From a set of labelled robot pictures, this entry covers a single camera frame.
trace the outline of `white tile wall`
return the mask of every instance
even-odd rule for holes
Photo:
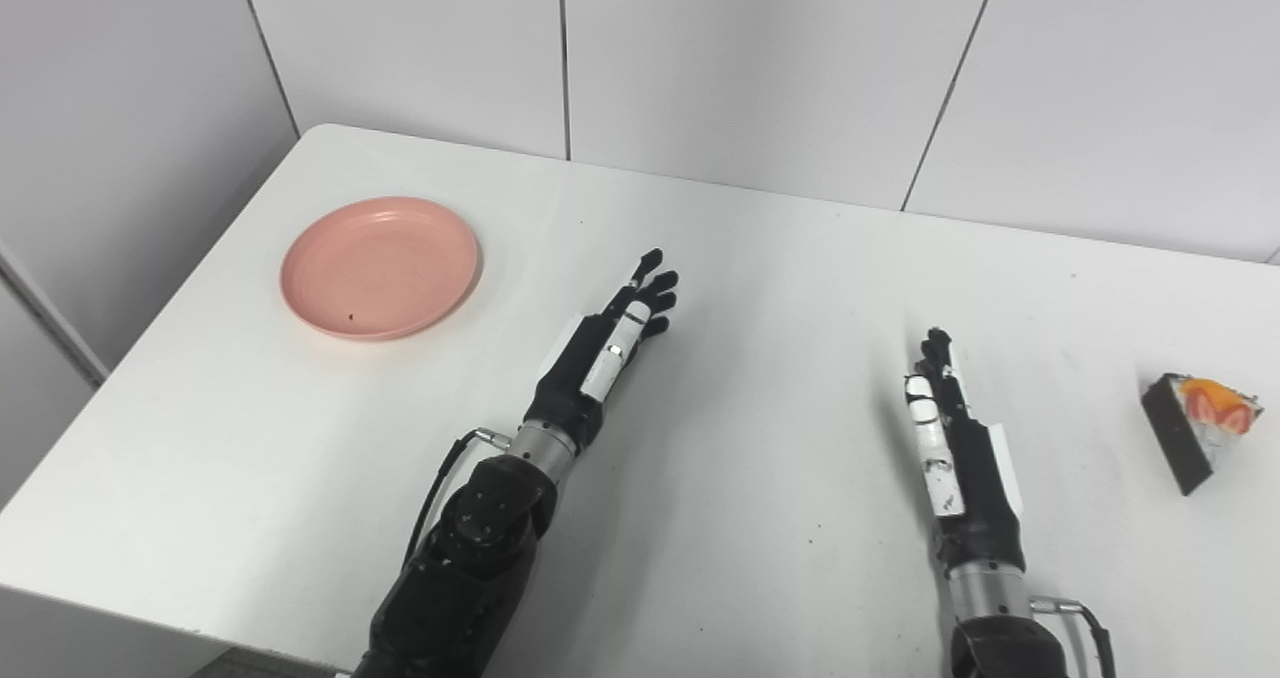
[[[317,123],[564,156],[559,0],[253,0]]]
[[[566,0],[575,160],[899,209],[982,0]]]
[[[0,0],[0,240],[114,365],[294,139],[244,0]]]
[[[991,0],[909,210],[1266,260],[1280,0]]]

